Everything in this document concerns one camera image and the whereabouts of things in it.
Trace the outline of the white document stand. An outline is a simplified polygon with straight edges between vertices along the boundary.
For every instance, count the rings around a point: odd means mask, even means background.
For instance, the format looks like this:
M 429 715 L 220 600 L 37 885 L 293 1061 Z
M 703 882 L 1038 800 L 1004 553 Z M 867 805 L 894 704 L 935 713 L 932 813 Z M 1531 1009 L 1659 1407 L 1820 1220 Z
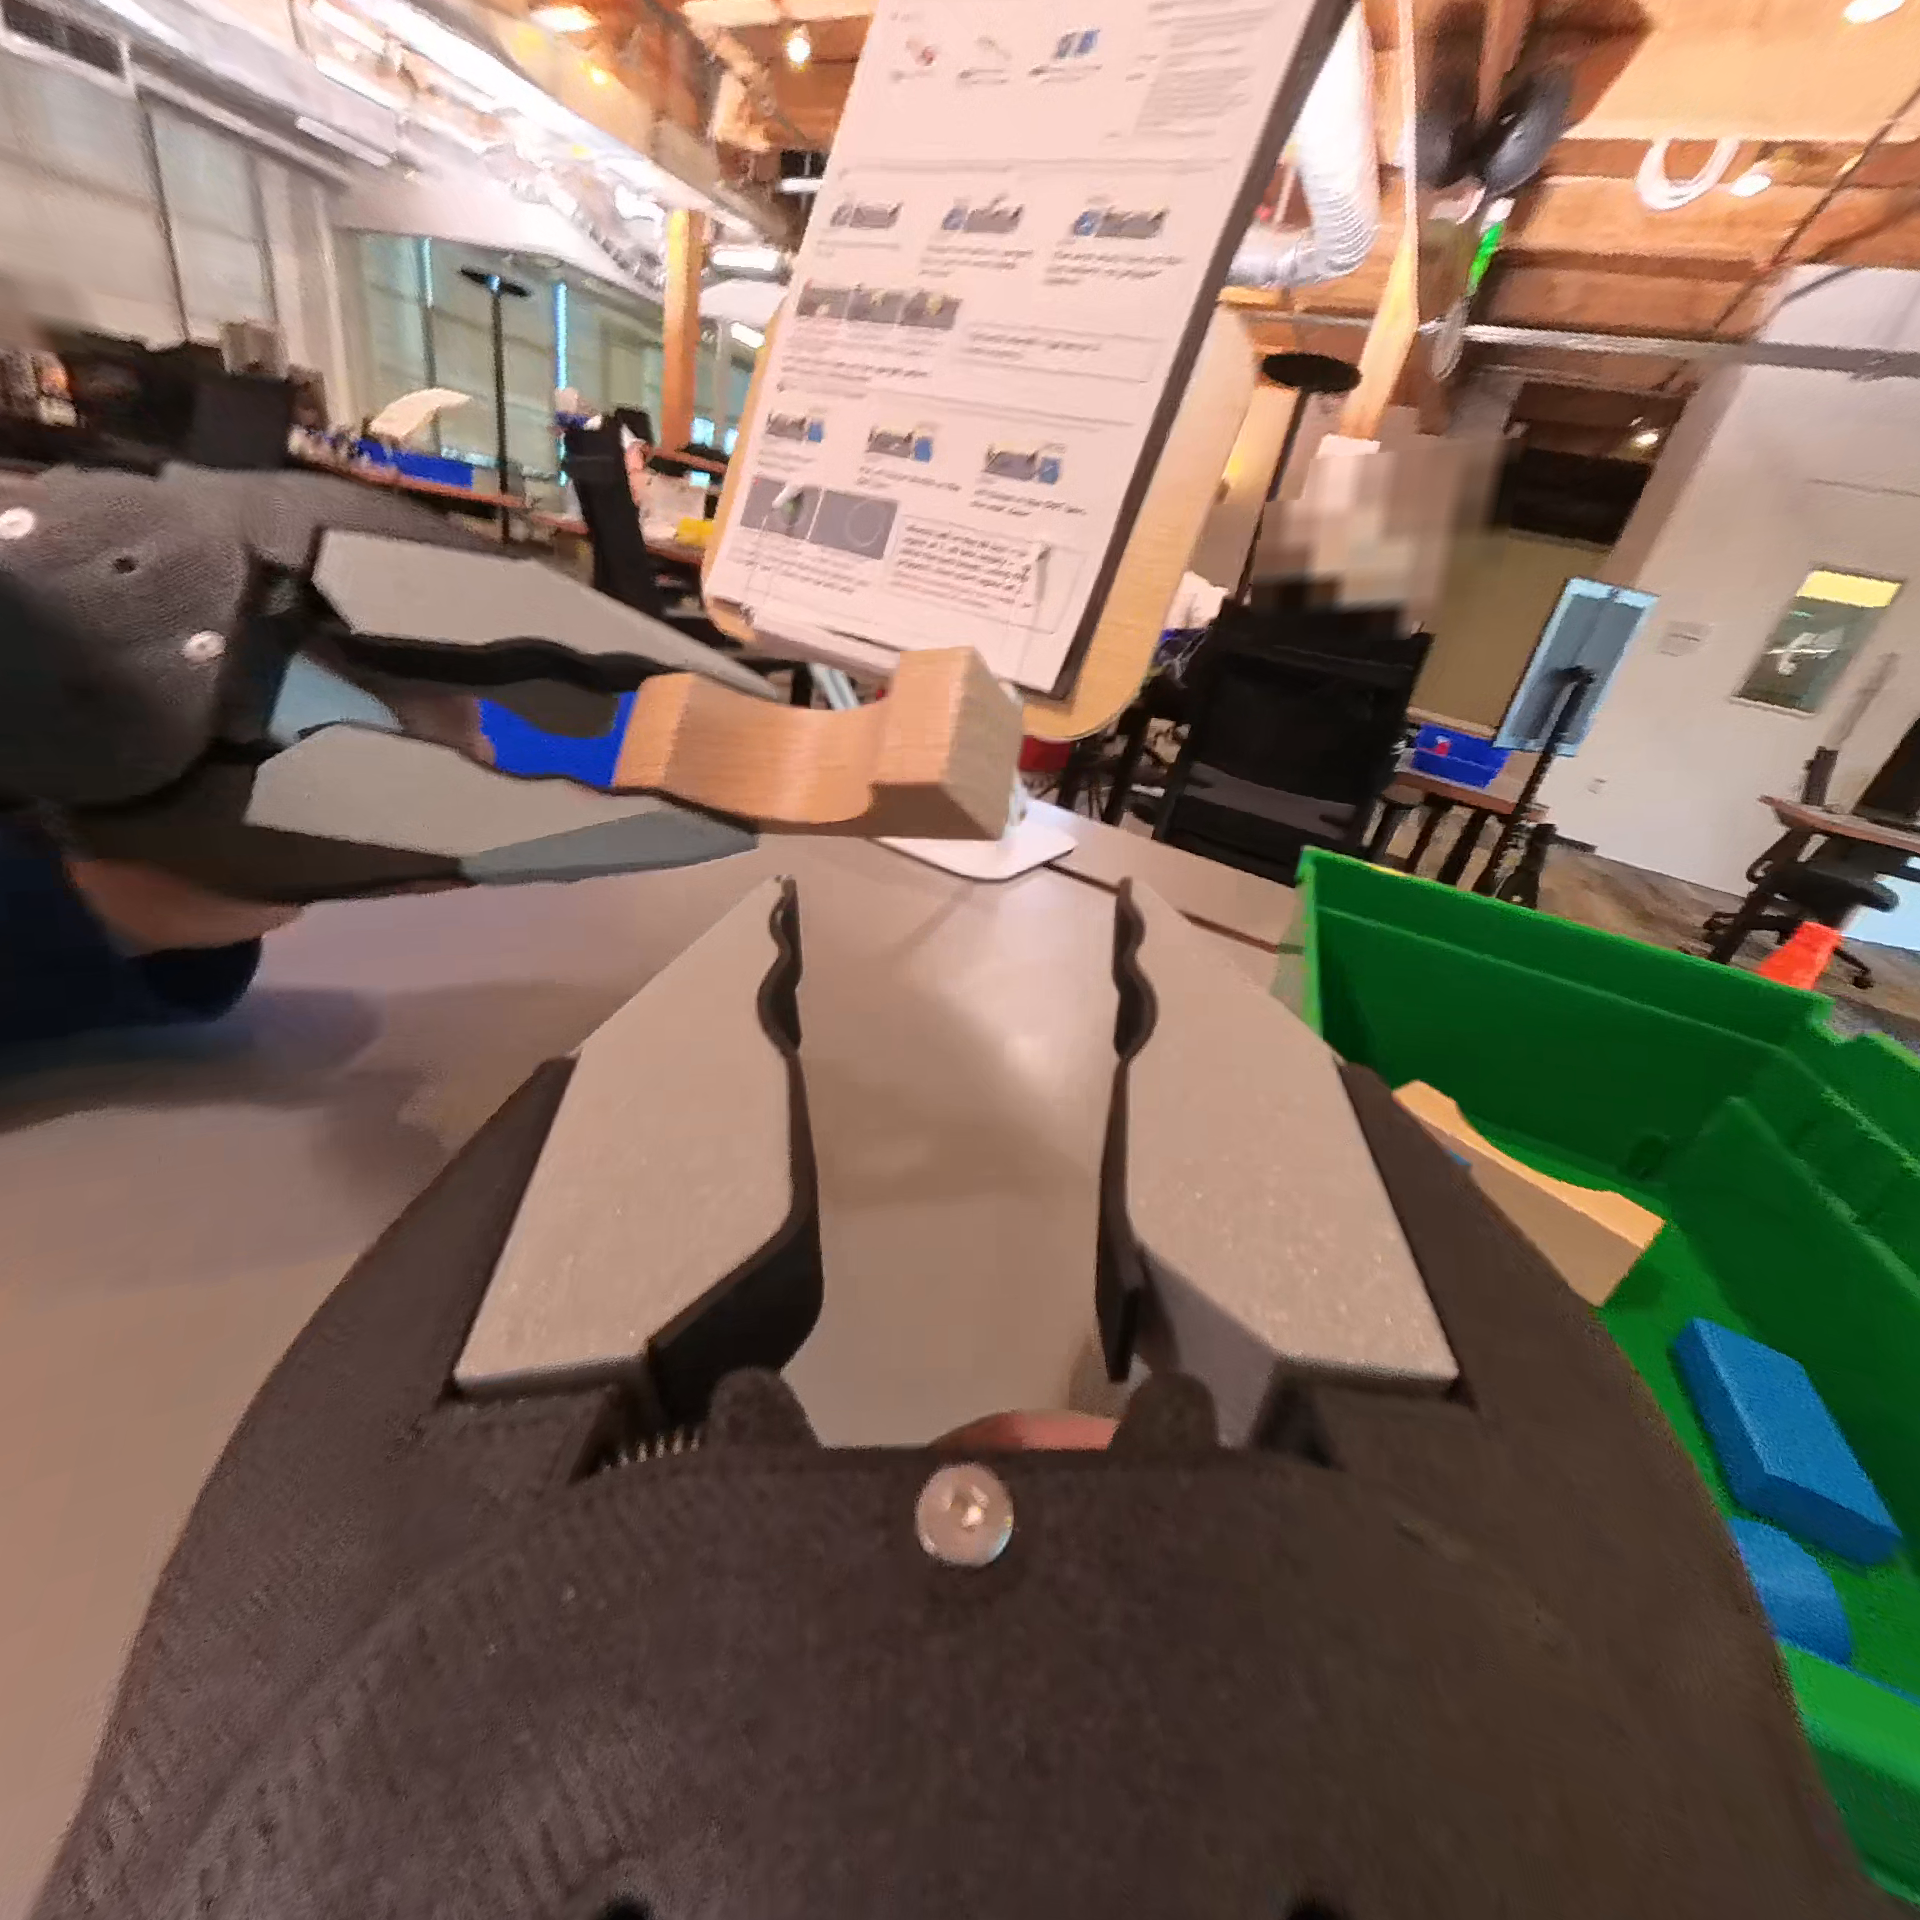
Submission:
M 966 881 L 1010 881 L 1067 853 L 1070 829 L 1043 818 L 1018 770 L 1021 704 L 979 652 L 766 629 L 716 595 L 703 611 L 805 721 L 784 731 L 800 756 L 774 760 L 767 827 L 860 839 Z

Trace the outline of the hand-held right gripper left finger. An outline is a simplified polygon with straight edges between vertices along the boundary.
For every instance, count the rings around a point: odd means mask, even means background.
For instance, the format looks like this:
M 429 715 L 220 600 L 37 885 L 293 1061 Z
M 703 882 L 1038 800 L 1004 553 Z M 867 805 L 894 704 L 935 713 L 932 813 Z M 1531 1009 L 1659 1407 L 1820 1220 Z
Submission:
M 824 1304 L 800 887 L 773 877 L 574 1050 L 453 1384 L 707 1401 Z

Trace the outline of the tan wooden block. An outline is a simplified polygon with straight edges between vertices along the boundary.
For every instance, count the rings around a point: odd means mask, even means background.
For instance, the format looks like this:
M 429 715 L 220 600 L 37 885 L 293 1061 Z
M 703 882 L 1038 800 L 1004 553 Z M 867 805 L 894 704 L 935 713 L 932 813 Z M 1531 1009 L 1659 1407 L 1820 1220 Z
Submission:
M 1661 1216 L 1623 1194 L 1552 1177 L 1503 1152 L 1439 1089 L 1413 1081 L 1395 1098 L 1587 1306 L 1604 1308 L 1664 1233 Z

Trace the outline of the green plastic bin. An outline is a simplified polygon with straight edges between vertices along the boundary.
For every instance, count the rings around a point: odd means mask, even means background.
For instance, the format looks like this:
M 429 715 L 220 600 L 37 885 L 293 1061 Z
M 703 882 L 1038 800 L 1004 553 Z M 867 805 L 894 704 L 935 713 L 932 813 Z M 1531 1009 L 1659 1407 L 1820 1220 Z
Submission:
M 1597 1319 L 1725 1515 L 1674 1371 L 1696 1319 L 1811 1377 L 1903 1546 L 1831 1552 L 1850 1664 L 1789 1648 L 1815 1761 L 1869 1876 L 1917 1891 L 1917 1077 L 1839 1009 L 1679 951 L 1309 853 L 1294 993 L 1388 1087 L 1428 1083 L 1528 1167 L 1664 1220 Z

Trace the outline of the person's left forearm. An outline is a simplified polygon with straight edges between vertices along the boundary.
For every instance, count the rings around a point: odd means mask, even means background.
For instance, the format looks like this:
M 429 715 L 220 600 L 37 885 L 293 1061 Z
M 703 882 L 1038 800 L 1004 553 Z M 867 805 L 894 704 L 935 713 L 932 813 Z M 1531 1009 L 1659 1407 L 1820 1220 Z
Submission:
M 58 847 L 3 835 L 3 1043 L 43 1048 L 226 1015 L 253 980 L 263 938 L 140 948 L 84 901 Z

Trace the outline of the blue rectangular block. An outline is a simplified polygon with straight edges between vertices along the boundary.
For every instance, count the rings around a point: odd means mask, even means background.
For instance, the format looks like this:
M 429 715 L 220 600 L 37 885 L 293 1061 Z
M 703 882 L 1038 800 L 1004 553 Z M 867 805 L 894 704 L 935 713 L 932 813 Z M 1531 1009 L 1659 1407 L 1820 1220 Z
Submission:
M 1727 1519 L 1725 1528 L 1772 1636 L 1827 1664 L 1852 1667 L 1853 1629 L 1831 1573 L 1812 1552 L 1762 1521 Z
M 1903 1551 L 1888 1504 L 1799 1361 L 1696 1317 L 1671 1341 L 1671 1363 L 1742 1508 L 1858 1568 Z

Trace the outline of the person's left hand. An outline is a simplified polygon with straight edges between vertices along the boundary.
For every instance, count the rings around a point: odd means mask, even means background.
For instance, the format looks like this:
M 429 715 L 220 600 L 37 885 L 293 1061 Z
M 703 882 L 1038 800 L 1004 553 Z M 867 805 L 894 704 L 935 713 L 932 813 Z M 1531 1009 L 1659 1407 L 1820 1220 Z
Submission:
M 302 919 L 296 904 L 226 898 L 134 863 L 62 855 L 63 877 L 125 954 L 220 951 L 258 945 Z

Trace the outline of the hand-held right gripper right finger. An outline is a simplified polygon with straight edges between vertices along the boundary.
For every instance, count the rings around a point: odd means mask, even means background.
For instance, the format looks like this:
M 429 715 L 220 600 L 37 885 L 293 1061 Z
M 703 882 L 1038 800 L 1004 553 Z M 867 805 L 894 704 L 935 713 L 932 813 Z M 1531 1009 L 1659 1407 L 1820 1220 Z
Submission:
M 1198 1381 L 1230 1447 L 1295 1385 L 1452 1389 L 1453 1348 L 1332 1048 L 1139 881 L 1115 893 L 1110 979 L 1107 1379 Z

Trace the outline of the printed instruction sheet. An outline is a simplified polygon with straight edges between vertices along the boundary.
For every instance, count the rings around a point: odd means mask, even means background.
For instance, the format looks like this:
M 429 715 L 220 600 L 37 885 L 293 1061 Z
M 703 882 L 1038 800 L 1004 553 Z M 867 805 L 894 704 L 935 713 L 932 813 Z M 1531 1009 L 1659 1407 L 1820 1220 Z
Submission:
M 1237 243 L 1350 17 L 880 5 L 703 564 L 755 650 L 1082 664 Z

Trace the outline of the framed wall picture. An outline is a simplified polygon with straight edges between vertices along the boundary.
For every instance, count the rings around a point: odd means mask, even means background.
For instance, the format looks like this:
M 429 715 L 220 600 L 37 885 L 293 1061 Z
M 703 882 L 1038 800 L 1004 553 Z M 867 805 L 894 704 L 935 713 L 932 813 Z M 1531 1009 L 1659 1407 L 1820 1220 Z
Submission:
M 1875 639 L 1903 584 L 1847 567 L 1812 567 L 1775 618 L 1733 699 L 1775 713 L 1818 713 Z

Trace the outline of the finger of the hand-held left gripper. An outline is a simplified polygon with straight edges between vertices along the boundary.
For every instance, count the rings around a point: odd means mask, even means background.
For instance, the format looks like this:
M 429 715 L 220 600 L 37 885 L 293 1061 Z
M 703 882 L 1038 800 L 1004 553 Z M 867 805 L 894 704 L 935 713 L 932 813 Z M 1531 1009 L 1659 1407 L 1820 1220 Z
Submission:
M 476 885 L 664 873 L 742 857 L 755 827 L 559 775 L 514 778 L 443 744 L 331 724 L 264 760 L 248 827 L 440 857 Z
M 341 650 L 407 679 L 477 688 L 564 687 L 616 696 L 691 677 L 779 704 L 740 661 L 535 560 L 324 531 L 309 584 Z

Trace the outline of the blue plastic bin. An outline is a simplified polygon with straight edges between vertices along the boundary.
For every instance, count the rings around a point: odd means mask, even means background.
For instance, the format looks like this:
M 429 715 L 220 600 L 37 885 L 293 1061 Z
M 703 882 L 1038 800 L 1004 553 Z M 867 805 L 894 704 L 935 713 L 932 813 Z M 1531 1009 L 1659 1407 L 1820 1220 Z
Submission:
M 592 788 L 610 788 L 616 773 L 619 746 L 632 712 L 632 693 L 612 698 L 605 713 L 586 717 L 586 731 L 551 728 L 535 717 L 483 699 L 477 717 L 491 747 L 493 764 L 511 778 L 563 778 Z

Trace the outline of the wooden arch block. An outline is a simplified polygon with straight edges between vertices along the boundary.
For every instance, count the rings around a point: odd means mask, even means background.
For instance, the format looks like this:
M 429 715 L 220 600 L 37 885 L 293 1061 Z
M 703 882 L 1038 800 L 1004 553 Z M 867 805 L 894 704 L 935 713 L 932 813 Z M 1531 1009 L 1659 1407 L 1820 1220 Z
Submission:
M 670 675 L 638 688 L 610 788 L 767 833 L 991 844 L 1021 741 L 1021 706 L 970 650 L 912 655 L 845 712 Z

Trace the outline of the white air duct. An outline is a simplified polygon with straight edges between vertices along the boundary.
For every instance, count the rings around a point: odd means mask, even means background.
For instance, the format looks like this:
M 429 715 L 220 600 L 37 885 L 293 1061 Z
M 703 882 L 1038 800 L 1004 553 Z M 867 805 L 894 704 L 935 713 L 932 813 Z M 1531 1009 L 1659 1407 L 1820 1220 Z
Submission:
M 1292 135 L 1307 226 L 1283 231 L 1263 273 L 1283 293 L 1354 277 L 1381 229 L 1374 43 L 1354 5 Z

